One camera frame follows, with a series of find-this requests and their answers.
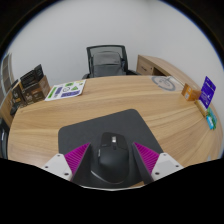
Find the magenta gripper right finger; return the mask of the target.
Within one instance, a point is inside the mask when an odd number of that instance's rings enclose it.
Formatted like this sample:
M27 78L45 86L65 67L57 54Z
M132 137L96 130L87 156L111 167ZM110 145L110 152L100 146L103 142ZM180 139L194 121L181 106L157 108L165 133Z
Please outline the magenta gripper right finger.
M164 178L183 168L168 153L157 153L154 150L134 142L133 154L144 183Z

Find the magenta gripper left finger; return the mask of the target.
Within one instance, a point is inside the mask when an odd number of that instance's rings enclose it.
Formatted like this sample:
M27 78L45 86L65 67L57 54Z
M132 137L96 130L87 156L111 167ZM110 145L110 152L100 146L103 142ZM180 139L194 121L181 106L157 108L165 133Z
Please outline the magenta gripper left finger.
M71 181L89 152L90 143L81 145L67 154L54 155L42 169L60 178Z

